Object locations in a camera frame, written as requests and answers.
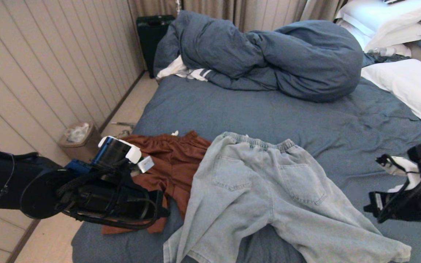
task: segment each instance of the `crumpled comforter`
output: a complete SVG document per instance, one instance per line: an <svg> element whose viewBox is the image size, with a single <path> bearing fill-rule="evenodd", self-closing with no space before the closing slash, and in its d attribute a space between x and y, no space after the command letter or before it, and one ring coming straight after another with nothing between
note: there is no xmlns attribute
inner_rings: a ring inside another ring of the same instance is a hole
<svg viewBox="0 0 421 263"><path fill-rule="evenodd" d="M211 69L206 79L222 88L278 89L314 102L354 91L363 61L357 40L332 22L307 20L242 33L228 20L189 11L180 12L160 41L155 75L179 55L190 69Z"/></svg>

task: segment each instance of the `floor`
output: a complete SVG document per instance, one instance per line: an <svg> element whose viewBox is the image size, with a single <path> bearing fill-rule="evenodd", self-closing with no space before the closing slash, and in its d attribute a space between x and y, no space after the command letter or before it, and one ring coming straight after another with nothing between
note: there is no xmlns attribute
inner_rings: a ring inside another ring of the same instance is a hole
<svg viewBox="0 0 421 263"><path fill-rule="evenodd" d="M157 87L157 82L144 74L111 121L137 123ZM128 128L108 124L102 136L116 136ZM63 214L40 221L15 262L72 263L71 240L81 224Z"/></svg>

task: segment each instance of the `orange-brown fabric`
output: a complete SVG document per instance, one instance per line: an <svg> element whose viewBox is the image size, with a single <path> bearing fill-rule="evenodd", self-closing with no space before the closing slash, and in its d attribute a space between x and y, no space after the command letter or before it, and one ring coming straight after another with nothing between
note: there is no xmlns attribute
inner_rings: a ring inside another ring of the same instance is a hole
<svg viewBox="0 0 421 263"><path fill-rule="evenodd" d="M134 183L149 191L164 192L163 206L168 208L169 198L178 205L180 215L184 219L187 202L191 193L191 183L199 163L204 158L211 142L197 136L191 131L183 137L169 134L155 137L130 135L122 138L141 149L142 156L151 156L154 166L144 174L133 177ZM166 218L160 218L147 228L149 233L161 233ZM103 234L125 233L132 230L103 226Z"/></svg>

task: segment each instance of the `beige curtain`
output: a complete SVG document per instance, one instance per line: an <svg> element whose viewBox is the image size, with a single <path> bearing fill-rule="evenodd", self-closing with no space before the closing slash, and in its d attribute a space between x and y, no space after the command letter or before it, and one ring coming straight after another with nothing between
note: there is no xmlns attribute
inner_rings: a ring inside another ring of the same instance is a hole
<svg viewBox="0 0 421 263"><path fill-rule="evenodd" d="M134 18L174 15L176 0L129 0ZM274 30L300 20L334 20L347 0L182 0L185 10L232 21L243 32Z"/></svg>

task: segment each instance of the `trash can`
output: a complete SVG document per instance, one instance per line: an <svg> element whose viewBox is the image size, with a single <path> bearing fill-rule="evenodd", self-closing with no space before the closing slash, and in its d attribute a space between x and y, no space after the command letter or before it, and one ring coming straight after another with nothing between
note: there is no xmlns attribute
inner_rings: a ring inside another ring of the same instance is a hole
<svg viewBox="0 0 421 263"><path fill-rule="evenodd" d="M149 77L154 78L153 60L155 51L162 37L167 33L168 26L175 20L172 15L142 16L136 20L137 34L141 43L142 55L149 71Z"/></svg>
<svg viewBox="0 0 421 263"><path fill-rule="evenodd" d="M80 141L70 141L68 134L65 133L58 141L58 145L69 157L90 163L90 160L97 154L98 144L102 140L102 137L93 123L87 124L89 125L87 132ZM74 130L76 127L82 127L83 125L84 123L76 123L71 125L67 131Z"/></svg>

